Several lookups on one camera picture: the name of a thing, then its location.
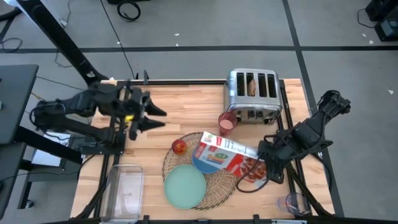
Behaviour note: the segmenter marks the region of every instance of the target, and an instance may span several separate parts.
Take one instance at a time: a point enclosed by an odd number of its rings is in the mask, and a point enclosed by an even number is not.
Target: silver toaster
[[[224,110],[238,122],[273,124],[282,111],[279,77],[275,71],[237,68],[224,87]]]

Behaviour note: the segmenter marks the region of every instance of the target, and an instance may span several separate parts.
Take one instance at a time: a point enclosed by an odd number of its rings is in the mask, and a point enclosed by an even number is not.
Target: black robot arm
[[[265,136],[260,141],[258,156],[267,167],[267,178],[278,184],[283,183],[283,170],[292,159],[302,159],[310,153],[319,152],[333,144],[324,140],[325,125],[339,114],[349,113],[350,101],[335,90],[327,91],[318,103],[318,112],[292,129]]]
[[[122,90],[128,92],[125,100],[120,97]],[[102,115],[111,117],[109,127],[96,128],[67,118],[68,114],[77,114],[87,118],[93,116],[96,109]],[[148,91],[142,92],[140,88],[130,88],[130,84],[116,86],[97,82],[88,90],[66,100],[40,101],[30,112],[29,117],[31,122],[41,130],[69,130],[112,145],[115,143],[117,124],[124,121],[127,116],[130,116],[131,120],[129,137],[132,140],[136,139],[138,130],[146,131],[165,125],[163,122],[147,118],[145,112],[157,116],[167,114],[153,104]]]

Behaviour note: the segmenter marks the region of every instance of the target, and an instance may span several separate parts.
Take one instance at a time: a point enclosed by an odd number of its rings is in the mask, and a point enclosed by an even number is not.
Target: butcher block table
[[[200,131],[218,133],[218,116],[224,111],[224,85],[207,85],[206,82],[196,82],[199,84],[192,85],[178,81],[179,85],[172,83],[139,86],[143,90],[150,91],[154,104],[167,112],[166,117],[152,117],[165,122],[166,126],[139,133],[136,141],[127,138],[124,153],[119,160],[119,164],[136,164],[144,169],[140,220],[144,215],[149,215],[151,220],[253,219],[254,214],[258,214],[261,219],[292,218],[293,215],[279,211],[275,205],[277,198],[290,193],[286,175],[283,184],[269,182],[263,189],[253,194],[244,194],[235,190],[225,203],[210,210],[180,210],[167,202],[164,196],[162,166],[171,144],[189,133]],[[284,83],[292,120],[296,124],[309,116],[302,84],[300,79],[285,79]],[[288,129],[284,111],[281,116],[284,129]],[[97,112],[91,124],[99,128],[106,127],[109,124],[109,117]],[[239,123],[227,138],[257,148],[264,135],[274,134],[277,129],[277,122],[273,125]],[[71,217],[77,216],[97,191],[102,163],[103,156],[98,155],[82,167]],[[333,213],[322,164],[314,157],[307,156],[302,160],[302,166],[308,188],[323,207]],[[241,188],[248,190],[256,187],[244,181],[241,182]]]

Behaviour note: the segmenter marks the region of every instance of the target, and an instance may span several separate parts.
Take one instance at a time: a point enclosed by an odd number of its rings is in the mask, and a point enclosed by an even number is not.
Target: red cup
[[[220,136],[226,136],[231,133],[232,129],[236,127],[238,119],[232,112],[224,112],[218,117],[218,127],[220,129]]]

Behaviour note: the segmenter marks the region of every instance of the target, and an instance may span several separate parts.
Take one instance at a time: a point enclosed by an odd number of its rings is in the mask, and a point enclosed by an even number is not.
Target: light green plate
[[[164,194],[176,208],[193,208],[201,202],[205,193],[205,176],[191,165],[174,167],[164,182]]]

